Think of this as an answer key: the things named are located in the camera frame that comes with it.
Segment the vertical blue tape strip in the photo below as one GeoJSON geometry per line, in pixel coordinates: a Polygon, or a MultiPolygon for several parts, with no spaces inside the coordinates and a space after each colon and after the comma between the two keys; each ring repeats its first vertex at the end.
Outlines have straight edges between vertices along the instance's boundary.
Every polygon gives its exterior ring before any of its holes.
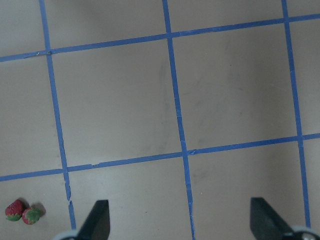
{"type": "MultiPolygon", "coordinates": [[[[162,5],[163,5],[165,29],[167,34],[171,34],[170,15],[169,15],[169,7],[168,7],[167,0],[162,0],[162,5]]],[[[192,196],[192,188],[191,188],[188,150],[187,150],[187,144],[185,139],[182,111],[181,111],[181,105],[180,105],[174,45],[173,45],[173,40],[171,36],[167,38],[167,43],[168,43],[168,52],[169,52],[170,69],[171,69],[171,77],[172,77],[174,104],[175,104],[176,118],[178,123],[179,137],[180,137],[181,149],[182,149],[184,179],[185,179],[186,194],[187,194],[187,200],[188,200],[190,227],[191,227],[192,239],[195,240],[195,226],[194,226],[194,218],[193,218],[193,196],[192,196]]]]}
{"type": "Polygon", "coordinates": [[[48,28],[48,20],[47,20],[47,14],[46,14],[45,1],[39,0],[39,5],[40,5],[40,12],[41,12],[45,50],[49,53],[48,55],[46,55],[46,61],[47,61],[47,65],[48,65],[48,74],[49,74],[50,87],[51,87],[51,95],[52,95],[52,103],[53,103],[56,131],[57,131],[58,142],[59,142],[59,150],[60,150],[60,156],[61,156],[65,192],[66,192],[66,198],[69,203],[68,209],[69,209],[69,216],[70,216],[70,224],[71,224],[72,229],[76,229],[76,219],[75,219],[73,203],[71,201],[71,189],[70,189],[68,165],[67,165],[66,153],[65,153],[65,148],[64,148],[62,126],[61,126],[61,121],[60,121],[60,110],[59,110],[59,104],[58,104],[58,96],[57,96],[56,81],[55,81],[55,74],[54,74],[54,65],[53,65],[53,61],[52,61],[52,56],[50,54],[51,53],[51,46],[50,46],[50,36],[49,36],[49,28],[48,28]]]}
{"type": "Polygon", "coordinates": [[[283,12],[283,17],[284,17],[286,47],[287,47],[289,68],[290,68],[290,78],[291,78],[291,88],[292,88],[292,96],[293,96],[296,132],[297,132],[297,138],[298,138],[303,203],[304,203],[304,214],[305,214],[305,225],[307,227],[311,227],[304,142],[303,142],[303,135],[302,135],[298,88],[297,88],[297,81],[296,81],[296,71],[295,71],[294,54],[293,54],[293,47],[292,47],[292,41],[291,41],[287,0],[281,0],[281,3],[282,3],[282,12],[283,12]]]}

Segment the floor tile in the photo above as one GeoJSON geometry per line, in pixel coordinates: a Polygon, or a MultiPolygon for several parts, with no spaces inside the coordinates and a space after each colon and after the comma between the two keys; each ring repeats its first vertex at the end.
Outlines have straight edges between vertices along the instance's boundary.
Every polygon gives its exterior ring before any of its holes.
{"type": "Polygon", "coordinates": [[[0,192],[3,194],[0,198],[2,239],[51,240],[71,228],[62,174],[3,181],[0,182],[0,192]],[[22,219],[17,222],[6,220],[6,207],[19,198],[23,198],[30,206],[42,206],[45,215],[34,225],[27,225],[22,219]]]}
{"type": "Polygon", "coordinates": [[[108,199],[109,240],[192,239],[181,158],[71,172],[70,186],[78,227],[108,199]]]}
{"type": "Polygon", "coordinates": [[[54,48],[166,32],[159,0],[46,0],[45,4],[54,48]]]}
{"type": "Polygon", "coordinates": [[[281,1],[168,0],[173,32],[283,17],[281,1]]]}
{"type": "Polygon", "coordinates": [[[295,136],[282,24],[174,39],[189,149],[295,136]]]}
{"type": "Polygon", "coordinates": [[[290,24],[303,134],[320,132],[320,20],[290,24]]]}
{"type": "Polygon", "coordinates": [[[0,1],[0,57],[43,50],[38,0],[0,1]]]}
{"type": "Polygon", "coordinates": [[[255,239],[250,198],[263,197],[289,225],[304,225],[298,144],[189,157],[197,240],[255,239]]]}
{"type": "Polygon", "coordinates": [[[319,0],[287,0],[289,17],[320,14],[319,0]]]}
{"type": "Polygon", "coordinates": [[[309,193],[310,220],[311,227],[317,233],[320,233],[320,139],[304,141],[304,155],[306,165],[306,175],[309,193]]]}
{"type": "Polygon", "coordinates": [[[0,63],[0,176],[62,168],[44,56],[0,63]]]}
{"type": "Polygon", "coordinates": [[[69,166],[181,151],[165,40],[54,55],[69,166]]]}

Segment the blue grid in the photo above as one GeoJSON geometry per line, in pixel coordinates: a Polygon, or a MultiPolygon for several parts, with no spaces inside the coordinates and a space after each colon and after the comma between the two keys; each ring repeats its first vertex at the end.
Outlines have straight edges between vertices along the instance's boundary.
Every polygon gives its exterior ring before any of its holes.
{"type": "Polygon", "coordinates": [[[51,48],[45,2],[44,0],[39,0],[45,50],[3,56],[3,57],[0,57],[0,62],[14,61],[14,60],[25,59],[25,58],[36,57],[36,56],[46,56],[51,94],[52,94],[53,110],[54,110],[54,116],[55,116],[55,122],[56,122],[56,130],[57,130],[57,136],[58,136],[58,142],[59,142],[59,150],[61,155],[62,169],[42,170],[42,171],[0,176],[0,182],[16,180],[16,179],[39,177],[39,176],[63,174],[64,180],[65,180],[66,197],[69,202],[70,224],[71,224],[71,228],[75,229],[76,220],[75,220],[73,203],[71,201],[69,172],[182,157],[183,166],[184,166],[186,193],[187,193],[187,200],[188,200],[188,207],[189,207],[190,227],[191,227],[192,238],[195,239],[195,229],[194,229],[193,209],[192,209],[193,197],[192,197],[192,187],[191,187],[188,156],[192,156],[196,154],[207,154],[207,153],[235,150],[235,149],[252,148],[252,147],[259,147],[259,146],[266,146],[266,145],[274,145],[274,144],[280,144],[280,143],[297,142],[298,149],[299,149],[299,157],[300,157],[305,224],[306,226],[310,227],[311,221],[310,221],[310,211],[309,211],[304,140],[319,139],[320,133],[303,135],[300,109],[299,109],[298,89],[297,89],[296,74],[295,74],[295,63],[294,63],[291,33],[290,33],[290,23],[320,19],[320,14],[310,14],[310,15],[289,17],[287,0],[281,0],[281,3],[282,3],[283,18],[172,32],[168,2],[167,0],[162,0],[164,22],[165,22],[165,29],[166,29],[166,33],[164,34],[136,37],[136,38],[123,39],[123,40],[115,40],[115,41],[106,41],[106,42],[92,43],[92,44],[85,44],[85,45],[77,45],[77,46],[70,46],[70,47],[51,48]],[[183,128],[183,116],[182,116],[180,98],[179,98],[179,88],[178,88],[178,80],[177,80],[177,73],[176,73],[173,38],[212,33],[212,32],[231,31],[231,30],[245,29],[245,28],[252,28],[252,27],[259,27],[259,26],[276,25],[276,24],[284,24],[284,29],[285,29],[297,135],[283,137],[283,138],[276,138],[276,139],[267,139],[262,141],[252,141],[252,142],[245,142],[245,143],[239,143],[239,144],[188,150],[187,143],[185,140],[184,128],[183,128]],[[55,83],[52,54],[68,53],[68,52],[98,49],[98,48],[107,48],[112,46],[129,45],[129,44],[150,42],[150,41],[156,41],[156,40],[162,40],[162,39],[167,39],[168,55],[169,55],[170,68],[171,68],[172,87],[173,87],[173,94],[174,94],[174,103],[175,103],[177,124],[178,124],[178,130],[179,130],[179,138],[181,143],[181,152],[136,157],[136,158],[130,158],[130,159],[123,159],[123,160],[114,160],[114,161],[108,161],[108,162],[101,162],[95,165],[84,164],[84,165],[68,167],[65,149],[64,149],[63,130],[62,130],[61,121],[60,121],[60,111],[59,111],[59,103],[58,103],[56,83],[55,83]]]}

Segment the red strawberry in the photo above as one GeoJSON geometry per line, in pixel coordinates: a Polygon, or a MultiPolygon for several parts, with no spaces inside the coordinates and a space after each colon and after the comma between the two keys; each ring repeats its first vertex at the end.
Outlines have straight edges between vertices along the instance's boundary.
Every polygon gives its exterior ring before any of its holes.
{"type": "Polygon", "coordinates": [[[6,219],[9,221],[18,221],[24,212],[24,204],[19,199],[15,200],[5,209],[6,219]]]}
{"type": "Polygon", "coordinates": [[[26,210],[24,210],[22,214],[22,220],[25,224],[35,224],[39,221],[40,218],[40,210],[36,207],[29,207],[26,210]]]}

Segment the black object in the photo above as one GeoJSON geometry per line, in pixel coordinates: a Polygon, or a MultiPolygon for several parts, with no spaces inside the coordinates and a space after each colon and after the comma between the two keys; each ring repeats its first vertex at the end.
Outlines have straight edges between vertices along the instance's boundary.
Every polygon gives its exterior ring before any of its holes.
{"type": "Polygon", "coordinates": [[[320,240],[311,229],[294,231],[262,197],[251,198],[250,229],[257,240],[320,240]]]}
{"type": "Polygon", "coordinates": [[[82,225],[76,240],[107,240],[110,234],[110,214],[108,200],[95,202],[82,225]]]}

